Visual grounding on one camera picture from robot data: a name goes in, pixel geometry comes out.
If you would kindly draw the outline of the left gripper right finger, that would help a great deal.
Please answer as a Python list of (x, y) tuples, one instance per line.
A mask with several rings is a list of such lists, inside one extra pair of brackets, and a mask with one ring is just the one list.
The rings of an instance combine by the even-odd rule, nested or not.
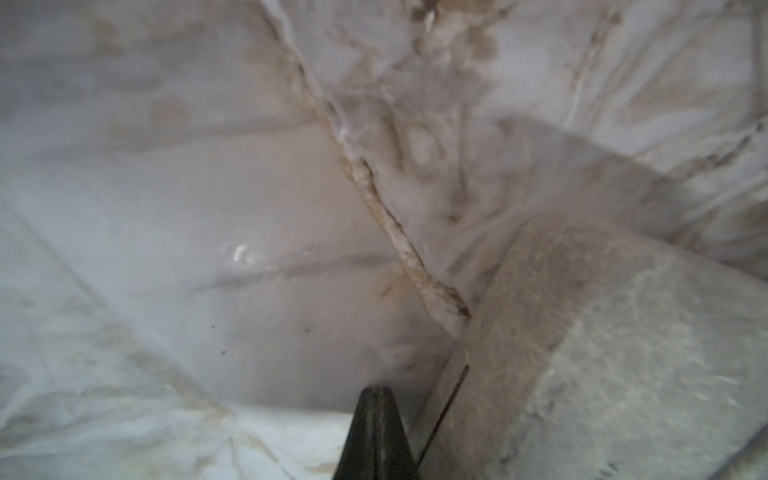
[(410, 450), (396, 399), (388, 387), (377, 387), (376, 475), (382, 480), (416, 480), (416, 462)]

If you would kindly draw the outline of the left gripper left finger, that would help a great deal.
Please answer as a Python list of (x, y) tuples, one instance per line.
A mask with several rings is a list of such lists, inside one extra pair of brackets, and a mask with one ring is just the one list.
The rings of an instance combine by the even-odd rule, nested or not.
[(365, 388), (359, 395), (333, 480), (377, 478), (377, 393)]

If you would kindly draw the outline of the mint green glasses case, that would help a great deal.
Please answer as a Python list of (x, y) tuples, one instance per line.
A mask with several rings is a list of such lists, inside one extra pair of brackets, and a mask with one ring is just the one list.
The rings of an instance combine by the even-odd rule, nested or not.
[(768, 426), (764, 425), (710, 480), (767, 480)]

